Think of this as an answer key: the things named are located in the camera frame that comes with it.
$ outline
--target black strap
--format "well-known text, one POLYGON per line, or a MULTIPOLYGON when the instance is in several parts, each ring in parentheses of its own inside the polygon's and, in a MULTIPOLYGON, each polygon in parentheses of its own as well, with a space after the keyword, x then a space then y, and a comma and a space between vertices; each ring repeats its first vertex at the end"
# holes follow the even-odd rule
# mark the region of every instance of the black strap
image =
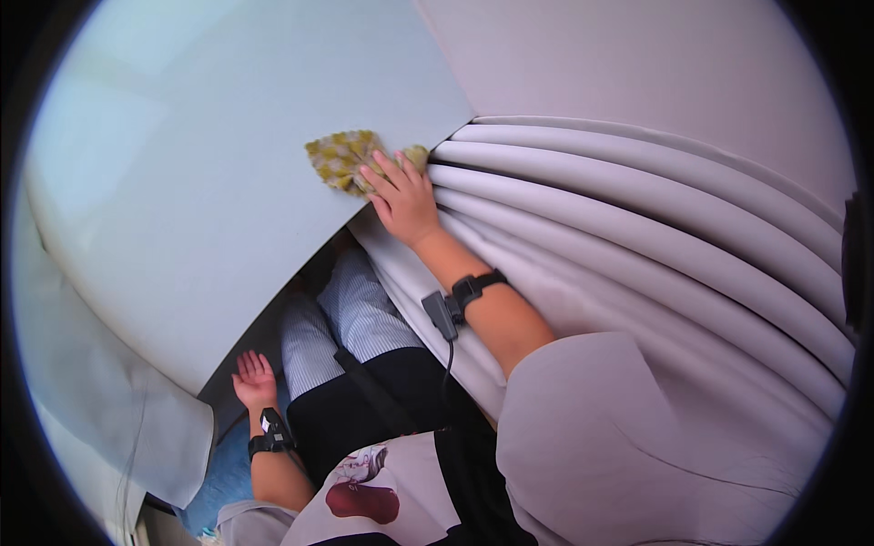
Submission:
POLYGON ((464 279, 453 284, 452 297, 458 303, 461 317, 464 316, 464 308, 467 307, 471 301, 482 296, 482 290, 485 287, 499 282, 509 284, 507 278, 503 276, 503 273, 495 269, 491 273, 486 273, 479 277, 468 275, 464 279))
POLYGON ((345 347, 341 347, 334 353, 334 360, 340 364, 349 379, 361 390, 364 397, 367 398, 367 402, 382 418, 395 437, 413 434, 419 430, 403 406, 398 404, 392 395, 385 392, 382 385, 345 347))

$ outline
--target wrist strap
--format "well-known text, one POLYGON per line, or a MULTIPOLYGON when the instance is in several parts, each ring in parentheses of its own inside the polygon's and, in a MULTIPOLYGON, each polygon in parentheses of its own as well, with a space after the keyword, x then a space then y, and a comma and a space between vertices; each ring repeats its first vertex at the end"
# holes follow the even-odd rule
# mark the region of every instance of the wrist strap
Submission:
POLYGON ((455 302, 458 303, 461 317, 464 317, 464 308, 467 307, 471 301, 482 297, 482 290, 485 287, 499 282, 509 285, 509 282, 507 282, 507 278, 503 276, 503 273, 496 269, 491 273, 486 273, 479 277, 468 275, 464 279, 453 284, 452 297, 455 302))

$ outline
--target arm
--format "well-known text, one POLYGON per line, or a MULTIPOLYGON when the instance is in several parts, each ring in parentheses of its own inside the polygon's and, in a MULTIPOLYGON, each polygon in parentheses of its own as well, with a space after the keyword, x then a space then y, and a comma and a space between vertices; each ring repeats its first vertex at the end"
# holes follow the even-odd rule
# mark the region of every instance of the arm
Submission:
MULTIPOLYGON (((248 351, 237 357, 239 375, 231 374, 233 389, 239 401, 249 411, 249 438, 260 436, 260 416, 264 408, 274 408, 282 415, 276 402, 276 378, 264 355, 248 351)), ((303 468, 297 453, 292 453, 303 468)), ((256 453, 252 457, 252 493, 256 501, 272 502, 300 512, 312 500, 315 491, 298 467, 285 453, 256 453)))
MULTIPOLYGON (((372 169, 361 168, 361 174, 379 194, 368 198, 386 230, 416 252, 447 292, 467 275, 490 272, 490 266, 440 226, 428 175, 421 176, 400 152, 396 155, 403 169, 379 152, 373 155, 390 183, 372 169)), ((516 290, 504 284, 486 287, 482 298, 472 301, 465 309, 465 319, 501 365, 506 377, 510 377, 513 368, 532 351, 555 340, 540 313, 516 290)))

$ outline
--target cleaning cloth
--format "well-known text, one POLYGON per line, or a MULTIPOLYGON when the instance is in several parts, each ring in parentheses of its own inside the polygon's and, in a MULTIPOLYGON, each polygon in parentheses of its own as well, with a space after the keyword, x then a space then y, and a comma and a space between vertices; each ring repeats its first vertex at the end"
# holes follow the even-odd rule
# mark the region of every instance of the cleaning cloth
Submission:
MULTIPOLYGON (((357 196, 377 193, 358 172, 359 167, 367 165, 380 175, 384 174, 379 165, 373 161, 373 152, 376 150, 385 154, 385 148, 373 131, 334 133, 317 141, 307 142, 306 149, 316 172, 331 188, 338 188, 357 196)), ((425 171, 428 150, 424 146, 416 144, 404 148, 404 154, 420 173, 425 171)))

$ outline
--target striped pants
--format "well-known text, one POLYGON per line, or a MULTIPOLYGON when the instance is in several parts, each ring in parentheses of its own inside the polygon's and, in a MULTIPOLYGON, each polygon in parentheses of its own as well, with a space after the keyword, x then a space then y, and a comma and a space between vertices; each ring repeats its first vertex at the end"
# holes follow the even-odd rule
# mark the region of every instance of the striped pants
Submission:
POLYGON ((343 374, 334 360, 338 342, 359 362, 390 350, 424 347, 389 300, 361 249, 351 249, 337 260, 328 286, 315 301, 305 294, 292 296, 282 316, 281 342, 282 369, 292 400, 343 374))

